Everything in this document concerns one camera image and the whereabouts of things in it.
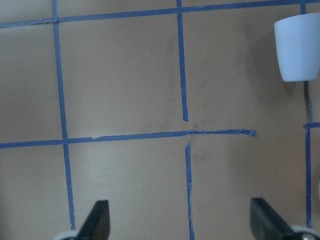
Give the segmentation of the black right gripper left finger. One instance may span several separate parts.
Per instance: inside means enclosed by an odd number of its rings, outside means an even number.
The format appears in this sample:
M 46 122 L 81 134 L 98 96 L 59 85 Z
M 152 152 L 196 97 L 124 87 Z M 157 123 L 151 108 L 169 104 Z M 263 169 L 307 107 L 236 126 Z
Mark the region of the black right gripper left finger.
M 108 240 L 110 236 L 110 210 L 108 200 L 98 200 L 80 228 L 78 240 Z

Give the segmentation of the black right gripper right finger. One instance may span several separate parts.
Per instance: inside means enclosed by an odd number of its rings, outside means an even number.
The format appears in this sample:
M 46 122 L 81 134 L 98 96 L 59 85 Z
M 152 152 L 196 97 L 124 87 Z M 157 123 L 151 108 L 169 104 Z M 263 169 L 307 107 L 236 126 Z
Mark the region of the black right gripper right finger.
M 295 240 L 296 234 L 262 197 L 250 200 L 250 231 L 256 240 Z

